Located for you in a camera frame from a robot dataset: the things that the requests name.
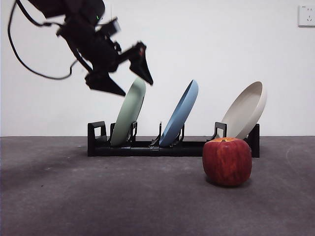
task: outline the gray floor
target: gray floor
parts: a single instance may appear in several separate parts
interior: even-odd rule
[[[314,236],[315,137],[262,137],[249,181],[200,157],[87,157],[85,137],[1,138],[2,236]]]

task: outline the blue plate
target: blue plate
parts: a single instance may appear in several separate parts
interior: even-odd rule
[[[185,124],[193,105],[198,96],[198,84],[192,80],[184,92],[181,100],[177,104],[171,119],[160,138],[159,145],[166,147],[171,145],[176,137],[179,135],[183,125]]]

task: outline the black cable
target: black cable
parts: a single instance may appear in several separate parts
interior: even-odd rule
[[[87,69],[87,71],[92,72],[93,69],[90,68],[90,66],[84,61],[84,59],[80,56],[78,49],[68,40],[66,40],[70,50],[74,54],[74,56],[77,58],[77,60],[84,66],[84,68]]]
[[[26,18],[27,18],[31,23],[33,23],[34,25],[36,25],[36,26],[38,26],[38,27],[43,27],[43,26],[49,27],[49,26],[51,26],[51,25],[58,25],[58,26],[62,27],[62,24],[59,24],[59,23],[56,23],[56,22],[44,22],[43,24],[40,24],[40,23],[36,22],[36,21],[29,15],[29,13],[26,11],[26,9],[24,8],[24,6],[22,5],[22,3],[21,3],[20,0],[16,0],[15,2],[19,5],[21,11],[22,11],[23,14],[26,16]]]
[[[51,77],[51,76],[43,75],[43,74],[41,74],[41,73],[38,73],[38,72],[32,70],[32,69],[29,68],[29,67],[21,60],[21,58],[19,57],[19,55],[18,55],[18,53],[16,52],[16,49],[15,49],[15,47],[14,47],[12,38],[11,38],[11,24],[12,24],[13,13],[14,13],[14,10],[15,10],[16,5],[19,4],[19,3],[21,4],[21,2],[20,2],[19,0],[16,0],[16,2],[14,2],[13,7],[12,7],[12,10],[11,10],[11,15],[10,15],[9,23],[8,23],[8,37],[9,37],[9,41],[10,41],[12,50],[13,50],[13,52],[14,52],[16,58],[18,59],[18,61],[19,61],[27,70],[31,71],[32,73],[34,73],[34,74],[36,74],[36,75],[42,76],[42,77],[47,78],[47,79],[53,79],[53,80],[63,80],[63,79],[69,78],[69,77],[71,76],[71,74],[72,74],[72,67],[75,65],[75,63],[76,63],[78,60],[74,61],[74,62],[71,64],[71,66],[70,66],[70,73],[69,73],[68,75],[63,76],[63,77]],[[22,11],[25,11],[25,12],[26,12],[26,10],[24,9],[23,6],[21,7],[21,6],[19,5],[19,7],[21,8]],[[26,12],[26,13],[25,13],[25,12],[23,12],[23,13],[24,13],[24,15],[28,18],[28,20],[30,20],[33,24],[35,24],[35,25],[37,25],[37,26],[39,26],[39,27],[42,27],[42,26],[51,26],[52,24],[60,25],[60,24],[58,24],[58,23],[48,23],[48,22],[45,22],[44,24],[39,24],[39,23],[37,23],[35,20],[33,20],[27,12]]]

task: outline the green plate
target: green plate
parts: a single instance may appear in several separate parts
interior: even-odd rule
[[[138,119],[145,94],[145,82],[140,78],[135,79],[119,111],[110,142],[111,146],[120,146],[127,141],[130,126]]]

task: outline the robotic arm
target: robotic arm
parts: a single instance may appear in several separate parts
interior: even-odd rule
[[[146,61],[146,45],[138,42],[129,50],[122,52],[120,45],[110,37],[120,28],[117,18],[95,27],[105,12],[103,0],[28,0],[46,18],[65,15],[64,24],[60,25],[57,36],[62,36],[77,60],[88,70],[85,78],[90,89],[125,95],[125,92],[109,77],[109,72],[115,72],[120,63],[129,60],[130,70],[140,76],[150,85],[153,84]],[[16,0],[23,13],[20,0]],[[89,60],[93,68],[83,60]]]

